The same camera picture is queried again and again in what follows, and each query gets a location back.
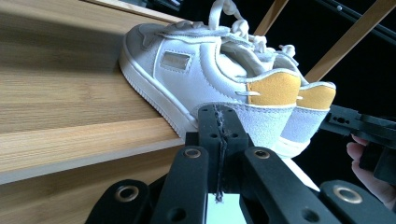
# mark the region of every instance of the black clamp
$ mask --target black clamp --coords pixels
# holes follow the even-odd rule
[[[396,216],[345,181],[305,186],[273,152],[254,147],[235,111],[199,110],[199,132],[187,133],[168,175],[147,186],[122,180],[92,209],[87,223],[205,223],[208,193],[240,194],[247,223],[393,223]]]

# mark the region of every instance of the white sole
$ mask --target white sole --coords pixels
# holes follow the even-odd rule
[[[185,140],[187,132],[197,131],[195,118],[183,104],[137,64],[125,46],[125,38],[119,64],[131,86],[166,119],[178,136]]]

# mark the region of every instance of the shoe upper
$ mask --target shoe upper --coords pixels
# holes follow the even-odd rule
[[[295,105],[299,74],[285,68],[267,71],[251,44],[227,27],[209,30],[188,22],[166,27],[141,24],[127,34],[126,42],[138,65],[189,110],[208,102]],[[268,84],[276,73],[283,79],[295,79],[283,82],[282,94],[276,93],[279,84]]]

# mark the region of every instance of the hand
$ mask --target hand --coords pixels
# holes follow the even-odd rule
[[[359,167],[361,154],[367,141],[357,136],[352,135],[356,143],[350,142],[346,145],[347,154],[353,159],[352,171],[361,183],[366,186],[388,209],[392,209],[396,202],[396,187],[387,182],[374,178],[372,172],[362,170]]]

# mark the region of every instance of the wooden slat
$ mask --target wooden slat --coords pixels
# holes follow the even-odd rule
[[[95,203],[123,179],[147,184],[169,171],[178,147],[0,185],[0,223],[84,223]]]
[[[0,143],[0,184],[182,145],[160,118],[3,133]]]
[[[118,65],[167,24],[76,0],[0,1],[0,184],[181,145]]]
[[[377,0],[306,74],[309,82],[325,77],[394,8],[396,0]]]
[[[254,35],[265,35],[289,0],[275,0],[257,27]]]
[[[118,0],[86,0],[86,1],[98,5],[102,5],[105,7],[112,7],[123,11],[131,12],[136,15],[142,15],[148,18],[153,18],[159,21],[167,21],[167,22],[184,21],[183,19],[178,17],[170,16],[168,14],[164,14],[159,11],[151,10],[145,7],[135,6],[133,4],[128,4]]]

